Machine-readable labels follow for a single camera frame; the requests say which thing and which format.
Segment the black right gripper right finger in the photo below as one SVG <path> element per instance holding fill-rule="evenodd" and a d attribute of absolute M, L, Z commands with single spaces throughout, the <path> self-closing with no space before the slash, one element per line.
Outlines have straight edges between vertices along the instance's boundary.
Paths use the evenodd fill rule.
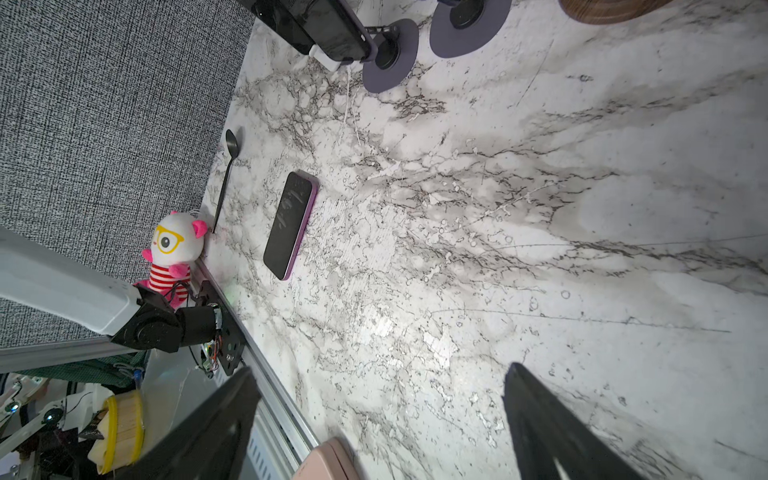
<path fill-rule="evenodd" d="M 510 365 L 503 404 L 522 479 L 639 479 L 523 364 Z"/>

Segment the phone with purple case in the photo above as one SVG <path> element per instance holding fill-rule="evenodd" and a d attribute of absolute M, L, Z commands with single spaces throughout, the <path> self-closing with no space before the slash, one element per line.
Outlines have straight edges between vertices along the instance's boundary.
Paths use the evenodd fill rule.
<path fill-rule="evenodd" d="M 318 190 L 318 179 L 303 170 L 286 179 L 263 254 L 265 266 L 281 281 L 291 275 Z"/>

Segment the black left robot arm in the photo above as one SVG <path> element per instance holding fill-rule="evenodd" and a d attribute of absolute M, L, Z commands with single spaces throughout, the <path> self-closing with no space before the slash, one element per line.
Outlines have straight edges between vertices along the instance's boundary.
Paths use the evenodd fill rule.
<path fill-rule="evenodd" d="M 1 297 L 47 312 L 134 350 L 174 353 L 218 338 L 218 305 L 173 309 L 165 297 L 106 276 L 5 227 Z"/>

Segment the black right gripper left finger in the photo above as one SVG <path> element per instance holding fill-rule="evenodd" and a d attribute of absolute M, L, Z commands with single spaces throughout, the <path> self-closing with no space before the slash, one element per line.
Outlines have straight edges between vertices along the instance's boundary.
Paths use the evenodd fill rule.
<path fill-rule="evenodd" d="M 237 370 L 119 479 L 237 479 L 261 400 L 250 368 Z"/>

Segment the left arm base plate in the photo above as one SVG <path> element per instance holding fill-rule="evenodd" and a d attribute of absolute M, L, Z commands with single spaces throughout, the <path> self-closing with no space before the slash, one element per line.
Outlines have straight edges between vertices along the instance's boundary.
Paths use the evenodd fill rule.
<path fill-rule="evenodd" d="M 229 377 L 243 363 L 247 346 L 233 310 L 211 280 L 200 283 L 196 307 L 206 307 L 214 315 L 215 334 L 211 338 L 215 347 L 215 360 L 219 369 Z"/>

